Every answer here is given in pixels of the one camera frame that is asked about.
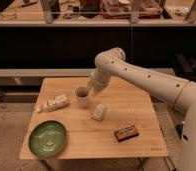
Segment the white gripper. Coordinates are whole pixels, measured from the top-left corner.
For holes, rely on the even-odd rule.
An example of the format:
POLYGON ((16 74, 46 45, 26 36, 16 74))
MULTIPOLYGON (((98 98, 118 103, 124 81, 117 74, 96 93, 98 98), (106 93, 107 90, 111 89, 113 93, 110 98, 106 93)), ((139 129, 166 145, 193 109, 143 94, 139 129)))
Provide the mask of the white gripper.
POLYGON ((98 94, 100 94, 100 92, 106 88, 108 85, 108 78, 104 77, 103 75, 99 76, 99 75, 95 75, 94 73, 91 74, 88 83, 87 83, 87 87, 88 89, 92 89, 92 87, 94 88, 92 90, 91 96, 95 97, 98 94))

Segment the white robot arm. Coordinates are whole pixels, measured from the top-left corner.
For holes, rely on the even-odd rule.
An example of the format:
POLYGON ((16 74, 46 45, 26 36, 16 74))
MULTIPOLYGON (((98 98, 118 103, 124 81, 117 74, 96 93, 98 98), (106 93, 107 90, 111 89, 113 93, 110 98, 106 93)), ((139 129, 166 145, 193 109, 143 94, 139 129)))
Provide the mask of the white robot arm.
POLYGON ((89 78, 94 92, 105 89, 116 76, 185 114, 177 169, 196 171, 196 82, 129 64, 119 47, 99 53, 94 63, 89 78))

